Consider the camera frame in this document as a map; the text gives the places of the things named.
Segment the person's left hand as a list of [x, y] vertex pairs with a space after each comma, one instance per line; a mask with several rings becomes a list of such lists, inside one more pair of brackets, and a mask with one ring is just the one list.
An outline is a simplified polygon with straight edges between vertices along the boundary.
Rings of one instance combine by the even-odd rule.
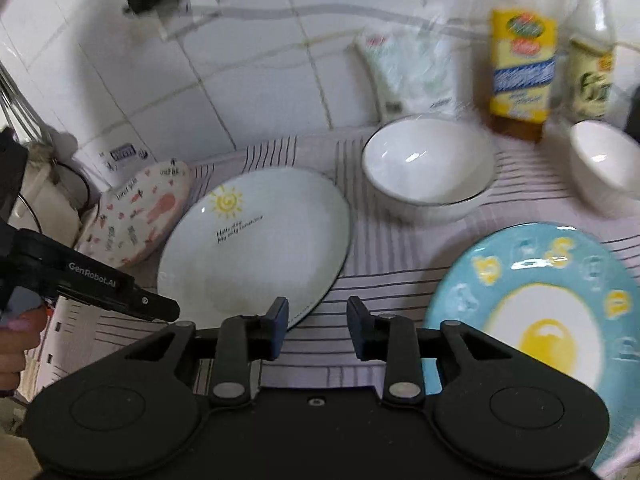
[[47, 309], [29, 310], [2, 327], [0, 336], [0, 390], [10, 392], [21, 382], [26, 368], [26, 352], [40, 344], [40, 334], [47, 325]]

